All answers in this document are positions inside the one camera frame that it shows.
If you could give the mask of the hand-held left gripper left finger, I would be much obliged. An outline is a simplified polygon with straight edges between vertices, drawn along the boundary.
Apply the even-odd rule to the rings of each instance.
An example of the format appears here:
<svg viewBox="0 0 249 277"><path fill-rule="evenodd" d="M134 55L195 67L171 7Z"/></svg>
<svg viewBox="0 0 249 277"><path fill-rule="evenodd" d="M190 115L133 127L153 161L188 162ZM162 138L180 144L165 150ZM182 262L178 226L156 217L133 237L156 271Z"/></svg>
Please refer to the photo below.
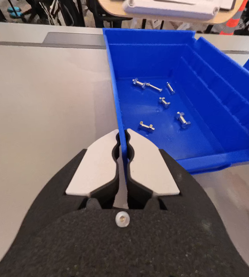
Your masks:
<svg viewBox="0 0 249 277"><path fill-rule="evenodd" d="M93 142L65 190L67 196L97 199L102 209L112 209L119 191L119 130Z"/></svg>

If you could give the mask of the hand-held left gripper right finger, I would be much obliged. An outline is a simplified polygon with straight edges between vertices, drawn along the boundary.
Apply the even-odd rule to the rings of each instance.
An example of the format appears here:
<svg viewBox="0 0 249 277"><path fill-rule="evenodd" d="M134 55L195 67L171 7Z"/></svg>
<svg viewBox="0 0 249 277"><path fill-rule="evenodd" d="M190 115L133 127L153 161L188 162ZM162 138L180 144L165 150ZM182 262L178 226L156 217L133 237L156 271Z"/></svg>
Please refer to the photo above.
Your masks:
<svg viewBox="0 0 249 277"><path fill-rule="evenodd" d="M180 190L160 149L132 129L125 130L125 137L129 209L143 209L151 198L179 195Z"/></svg>

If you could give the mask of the short thick steel bolt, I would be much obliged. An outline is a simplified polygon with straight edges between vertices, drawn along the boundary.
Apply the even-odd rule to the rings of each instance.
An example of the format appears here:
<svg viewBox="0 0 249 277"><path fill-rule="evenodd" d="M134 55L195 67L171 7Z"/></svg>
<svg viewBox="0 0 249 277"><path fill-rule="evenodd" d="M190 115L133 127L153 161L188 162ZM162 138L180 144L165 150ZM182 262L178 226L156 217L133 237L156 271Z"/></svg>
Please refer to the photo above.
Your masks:
<svg viewBox="0 0 249 277"><path fill-rule="evenodd" d="M191 122L186 121L184 116L183 112L177 112L175 118L181 123L182 129L188 129L191 126Z"/></svg>

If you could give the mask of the orange traffic cone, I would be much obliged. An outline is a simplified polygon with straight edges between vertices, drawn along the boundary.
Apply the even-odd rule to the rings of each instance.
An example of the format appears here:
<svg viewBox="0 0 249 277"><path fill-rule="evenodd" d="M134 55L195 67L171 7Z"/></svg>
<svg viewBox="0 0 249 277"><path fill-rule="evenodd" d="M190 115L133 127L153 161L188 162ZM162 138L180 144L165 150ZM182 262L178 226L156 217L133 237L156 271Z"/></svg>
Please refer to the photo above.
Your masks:
<svg viewBox="0 0 249 277"><path fill-rule="evenodd" d="M242 13L246 7L248 0L243 0L241 6L239 7L238 11L235 13L235 15L230 18L224 25L223 29L220 32L220 35L229 35L232 36L234 34L234 31L240 21L240 18L242 16Z"/></svg>

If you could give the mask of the printed instruction sheet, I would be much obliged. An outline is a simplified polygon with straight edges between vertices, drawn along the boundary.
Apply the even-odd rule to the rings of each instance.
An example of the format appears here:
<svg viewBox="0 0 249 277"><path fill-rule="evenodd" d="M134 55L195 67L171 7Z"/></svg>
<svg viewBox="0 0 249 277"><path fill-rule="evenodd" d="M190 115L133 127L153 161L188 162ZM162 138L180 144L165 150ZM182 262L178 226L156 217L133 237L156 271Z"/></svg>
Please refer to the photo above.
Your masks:
<svg viewBox="0 0 249 277"><path fill-rule="evenodd" d="M164 3L164 4L179 4L179 5L190 5L190 6L213 6L218 7L221 10L229 11L234 8L235 2L234 0L140 0L137 1L140 4L154 5L155 3Z"/></svg>

